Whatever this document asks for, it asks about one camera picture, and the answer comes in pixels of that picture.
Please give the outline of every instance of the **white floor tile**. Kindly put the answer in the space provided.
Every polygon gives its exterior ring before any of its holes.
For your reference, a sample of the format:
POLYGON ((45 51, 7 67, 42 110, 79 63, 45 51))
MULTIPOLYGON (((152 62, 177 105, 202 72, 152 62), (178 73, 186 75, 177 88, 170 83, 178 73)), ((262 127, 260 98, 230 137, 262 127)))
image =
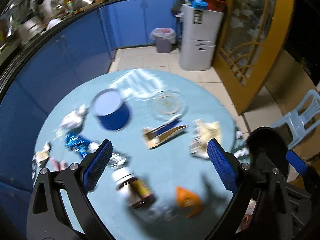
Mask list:
POLYGON ((147 69, 162 70, 162 71, 165 71, 165 72, 170 72, 170 67, 168 67, 168 66, 165 66, 165 67, 149 67, 147 69))
POLYGON ((122 57, 142 56, 144 54, 144 48, 128 48, 123 49, 122 57))
POLYGON ((219 78, 218 74, 214 70, 214 68, 210 68, 208 70, 198 71, 201 82, 205 83, 221 83, 221 79, 219 78))
POLYGON ((179 66, 179 56, 180 54, 178 53, 169 53, 169 54, 164 54, 167 56, 168 59, 168 66, 179 66))
POLYGON ((242 133, 248 132, 248 129, 244 123, 243 117, 238 115, 234 105, 228 105, 228 106, 225 106, 225 108, 228 109, 231 116, 236 120, 236 123, 237 123, 238 127, 240 128, 240 131, 242 133))
POLYGON ((142 68, 142 66, 143 56, 122 57, 118 65, 118 70, 142 68))
POLYGON ((118 70, 118 66, 119 66, 120 60, 121 60, 121 58, 116 58, 114 60, 114 62, 111 64, 109 72, 113 72, 113 71, 117 71, 118 70))
POLYGON ((193 81, 194 83, 201 83, 200 77, 197 71, 186 71, 180 68, 180 66, 170 66, 170 72, 186 79, 193 81))
POLYGON ((159 54, 156 46, 148 46, 144 48, 144 55, 159 54))
POLYGON ((164 67, 168 66, 166 54, 152 54, 143 56, 143 67, 164 67))
POLYGON ((122 57, 123 50, 124 50, 124 49, 117 49, 117 51, 116 51, 116 55, 115 55, 115 58, 122 57))
POLYGON ((278 104, 266 87, 262 87, 244 113, 251 131, 261 126, 271 126, 283 117, 278 104))
POLYGON ((222 83, 202 83, 201 85, 220 100, 222 105, 233 105, 232 100, 222 83))
POLYGON ((179 49, 176 48, 176 49, 174 49, 173 51, 170 52, 170 54, 174 54, 174 53, 180 53, 179 49))

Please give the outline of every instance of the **metal screw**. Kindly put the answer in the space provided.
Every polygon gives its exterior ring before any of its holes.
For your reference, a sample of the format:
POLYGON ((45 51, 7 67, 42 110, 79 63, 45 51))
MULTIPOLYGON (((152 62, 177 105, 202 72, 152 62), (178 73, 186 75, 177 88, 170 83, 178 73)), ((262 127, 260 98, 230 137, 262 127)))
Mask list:
POLYGON ((241 164, 242 169, 244 169, 245 171, 247 171, 248 169, 250 169, 250 165, 248 163, 242 163, 241 164))
POLYGON ((46 174, 46 173, 47 173, 47 171, 48 171, 48 169, 47 169, 47 168, 43 168, 43 169, 41 169, 41 170, 40 170, 40 173, 43 175, 43 174, 46 174))
POLYGON ((272 169, 272 172, 273 172, 274 174, 279 174, 278 168, 273 168, 273 169, 272 169))
POLYGON ((79 167, 79 164, 78 163, 72 163, 71 165, 70 165, 70 169, 71 170, 76 170, 76 169, 78 169, 78 167, 79 167))

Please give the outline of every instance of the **light blue tablecloth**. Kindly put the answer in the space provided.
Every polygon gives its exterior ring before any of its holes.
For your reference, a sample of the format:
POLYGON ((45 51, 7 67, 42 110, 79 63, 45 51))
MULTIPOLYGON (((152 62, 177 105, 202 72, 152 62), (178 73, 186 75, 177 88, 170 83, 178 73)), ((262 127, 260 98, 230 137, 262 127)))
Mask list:
MULTIPOLYGON (((140 239, 174 239, 202 240, 211 231, 228 205, 232 193, 227 191, 214 166, 210 161, 191 157, 188 151, 193 138, 193 121, 201 118, 204 122, 219 121, 222 132, 222 147, 230 151, 235 141, 235 122, 220 102, 201 86, 180 76, 157 70, 146 70, 157 76, 168 90, 177 90, 185 98, 188 112, 182 118, 190 125, 187 133, 178 136, 160 147, 147 150, 143 140, 144 127, 157 127, 162 122, 153 118, 147 101, 129 98, 128 106, 132 111, 129 124, 120 131, 105 130, 96 117, 89 113, 81 134, 88 139, 102 142, 109 139, 114 149, 127 153, 131 157, 130 168, 143 179, 156 194, 156 207, 175 205, 175 187, 182 186, 200 195, 204 210, 194 218, 179 215, 176 219, 165 222, 146 223, 136 212, 126 207, 126 203, 115 190, 111 179, 112 171, 106 168, 97 188, 88 194, 95 211, 108 230, 117 240, 140 239)), ((82 84, 71 91, 52 110, 45 121, 35 151, 42 150, 43 145, 52 143, 51 156, 65 160, 68 164, 81 162, 78 154, 64 147, 64 137, 53 140, 55 130, 63 117, 82 104, 89 104, 93 97, 107 88, 116 78, 126 73, 117 71, 82 84)), ((47 167, 53 171, 50 163, 47 167)), ((65 191, 63 201, 73 227, 82 231, 65 191)))

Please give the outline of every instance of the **trash can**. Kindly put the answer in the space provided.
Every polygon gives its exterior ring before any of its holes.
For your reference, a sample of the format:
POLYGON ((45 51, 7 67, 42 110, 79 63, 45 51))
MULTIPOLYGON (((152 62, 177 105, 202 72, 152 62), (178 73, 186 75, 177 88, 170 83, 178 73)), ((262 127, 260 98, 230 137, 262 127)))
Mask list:
POLYGON ((155 40, 158 53, 170 53, 172 44, 176 42, 176 33, 171 28, 156 28, 150 34, 150 38, 155 40))

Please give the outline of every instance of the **stainless steel pot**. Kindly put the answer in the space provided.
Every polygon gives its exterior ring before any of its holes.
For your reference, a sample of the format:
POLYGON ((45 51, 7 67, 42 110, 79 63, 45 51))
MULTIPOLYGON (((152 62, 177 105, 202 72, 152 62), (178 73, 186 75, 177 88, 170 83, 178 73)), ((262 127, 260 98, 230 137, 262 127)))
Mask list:
POLYGON ((93 3, 94 0, 74 0, 74 7, 75 10, 78 10, 82 7, 85 7, 87 5, 90 5, 93 3))

